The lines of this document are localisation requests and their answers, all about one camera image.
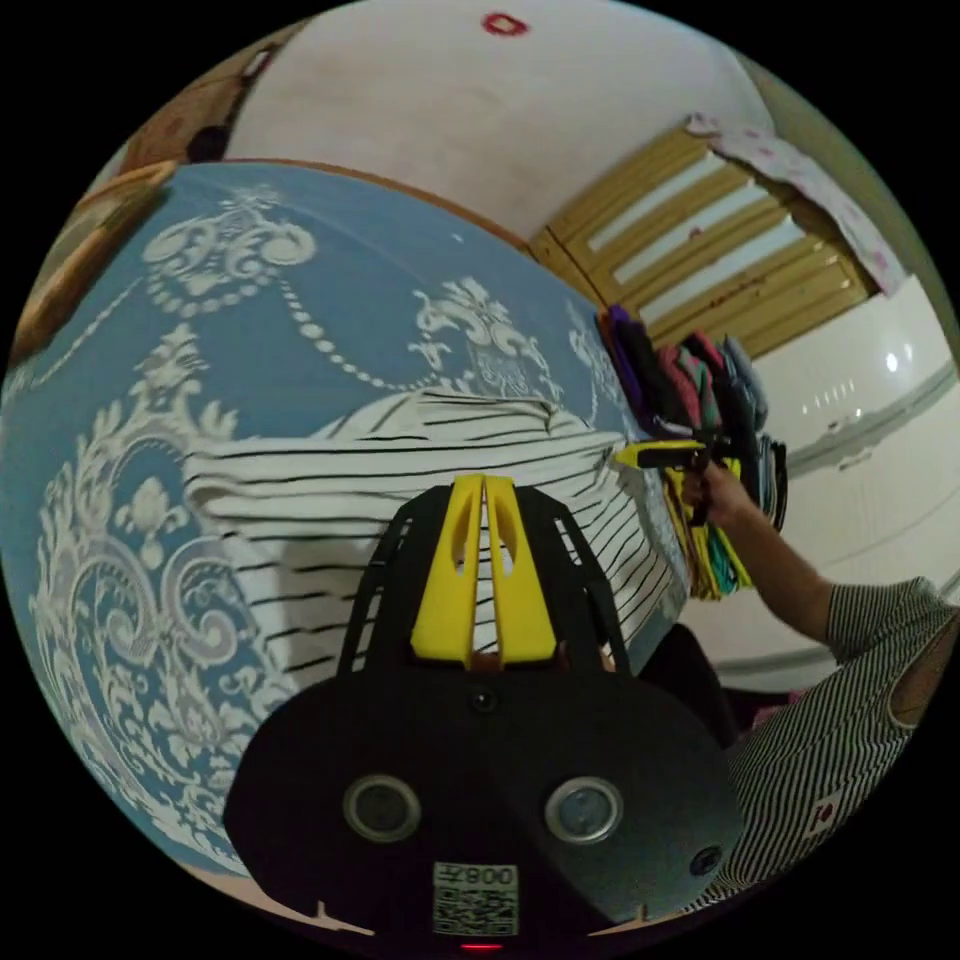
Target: sticker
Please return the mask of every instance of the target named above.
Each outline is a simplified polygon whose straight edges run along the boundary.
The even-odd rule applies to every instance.
[[[837,819],[837,810],[840,806],[840,793],[841,791],[838,790],[814,804],[807,819],[806,829],[803,832],[804,840],[819,836],[834,825]]]
[[[458,937],[514,937],[519,927],[517,868],[435,863],[433,932]]]
[[[530,28],[509,13],[488,13],[483,18],[483,29],[496,37],[522,37]]]

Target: camera lens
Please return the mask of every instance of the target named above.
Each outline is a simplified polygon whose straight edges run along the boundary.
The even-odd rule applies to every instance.
[[[416,794],[396,777],[376,775],[353,783],[344,795],[343,813],[353,830],[374,843],[396,843],[420,823]]]
[[[610,836],[623,816],[623,800],[612,783],[577,777],[558,787],[547,801],[550,832],[565,843],[597,843]]]

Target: hand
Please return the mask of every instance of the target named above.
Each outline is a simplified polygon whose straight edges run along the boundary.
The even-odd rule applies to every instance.
[[[729,470],[712,461],[702,474],[687,473],[683,478],[685,503],[697,507],[704,497],[710,504],[707,520],[721,530],[744,517],[762,516],[743,484]]]

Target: metal screw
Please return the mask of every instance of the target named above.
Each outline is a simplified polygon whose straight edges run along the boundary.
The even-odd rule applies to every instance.
[[[487,687],[477,687],[470,694],[470,706],[477,713],[493,713],[497,709],[497,695]]]

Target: white fabric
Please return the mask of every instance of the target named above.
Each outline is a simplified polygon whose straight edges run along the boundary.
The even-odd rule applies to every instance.
[[[672,573],[639,520],[642,474],[610,462],[626,442],[537,400],[404,394],[314,437],[196,449],[185,460],[185,490],[223,537],[278,666],[307,686],[336,671],[353,596],[386,524],[406,501],[463,473],[509,476],[566,503],[607,573],[624,638],[631,638]],[[491,650],[485,518],[481,547],[474,647]],[[368,624],[354,669],[369,632]]]
[[[827,172],[792,144],[766,130],[723,123],[695,113],[687,124],[694,134],[711,137],[710,146],[725,157],[749,164],[771,180],[789,183],[812,200],[836,223],[863,269],[892,296],[907,279],[907,271],[870,218]]]

